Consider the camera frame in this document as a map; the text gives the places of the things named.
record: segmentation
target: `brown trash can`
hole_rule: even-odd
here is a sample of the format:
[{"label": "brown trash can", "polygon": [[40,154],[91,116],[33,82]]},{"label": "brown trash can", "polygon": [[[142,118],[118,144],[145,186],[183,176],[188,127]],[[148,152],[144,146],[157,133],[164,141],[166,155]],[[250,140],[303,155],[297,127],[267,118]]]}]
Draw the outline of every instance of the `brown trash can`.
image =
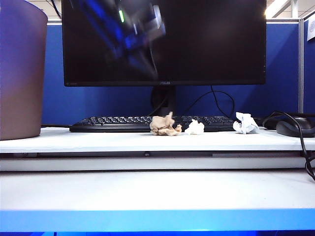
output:
[{"label": "brown trash can", "polygon": [[34,137],[41,126],[47,16],[25,0],[0,0],[0,9],[0,140]]}]

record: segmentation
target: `crumpled brown paper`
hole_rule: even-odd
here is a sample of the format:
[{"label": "crumpled brown paper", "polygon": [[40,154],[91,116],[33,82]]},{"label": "crumpled brown paper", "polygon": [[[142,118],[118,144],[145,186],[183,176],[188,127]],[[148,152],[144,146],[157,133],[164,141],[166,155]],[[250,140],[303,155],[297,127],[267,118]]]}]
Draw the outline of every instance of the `crumpled brown paper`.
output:
[{"label": "crumpled brown paper", "polygon": [[153,135],[168,135],[175,136],[182,132],[182,126],[178,124],[173,128],[174,120],[172,119],[173,112],[170,112],[165,117],[154,116],[150,123],[151,133]]}]

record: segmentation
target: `crumpled paper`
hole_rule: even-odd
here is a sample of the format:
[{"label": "crumpled paper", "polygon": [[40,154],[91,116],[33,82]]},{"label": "crumpled paper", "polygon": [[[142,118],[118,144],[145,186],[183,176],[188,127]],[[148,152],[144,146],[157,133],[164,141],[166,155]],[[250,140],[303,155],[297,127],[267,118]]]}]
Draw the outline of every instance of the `crumpled paper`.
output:
[{"label": "crumpled paper", "polygon": [[251,114],[243,114],[240,112],[236,113],[236,118],[241,121],[239,122],[234,122],[233,123],[233,128],[236,132],[241,133],[241,134],[247,134],[247,133],[258,133],[259,132],[259,127],[252,118]]},{"label": "crumpled paper", "polygon": [[186,134],[202,134],[204,132],[205,126],[203,123],[198,123],[198,121],[191,119],[189,127],[185,130]]},{"label": "crumpled paper", "polygon": [[178,124],[173,128],[174,120],[172,119],[173,112],[170,112],[165,117],[154,116],[150,123],[151,133],[153,135],[168,135],[176,136],[182,132],[182,126]]}]

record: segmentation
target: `keyboard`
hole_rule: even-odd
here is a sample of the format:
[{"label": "keyboard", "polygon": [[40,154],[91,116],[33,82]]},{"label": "keyboard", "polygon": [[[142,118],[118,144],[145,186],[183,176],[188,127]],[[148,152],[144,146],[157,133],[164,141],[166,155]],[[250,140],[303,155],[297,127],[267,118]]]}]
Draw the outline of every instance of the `keyboard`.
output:
[{"label": "keyboard", "polygon": [[[233,131],[234,121],[226,117],[173,116],[173,127],[188,128],[192,119],[205,125],[205,132]],[[90,117],[70,126],[71,132],[150,132],[152,117]]]}]

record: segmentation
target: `monitor screen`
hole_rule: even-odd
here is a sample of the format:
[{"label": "monitor screen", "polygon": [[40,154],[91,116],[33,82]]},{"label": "monitor screen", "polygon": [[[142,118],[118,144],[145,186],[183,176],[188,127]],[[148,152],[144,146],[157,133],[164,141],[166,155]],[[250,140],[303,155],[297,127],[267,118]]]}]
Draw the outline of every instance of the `monitor screen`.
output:
[{"label": "monitor screen", "polygon": [[63,0],[65,86],[265,83],[266,0]]}]

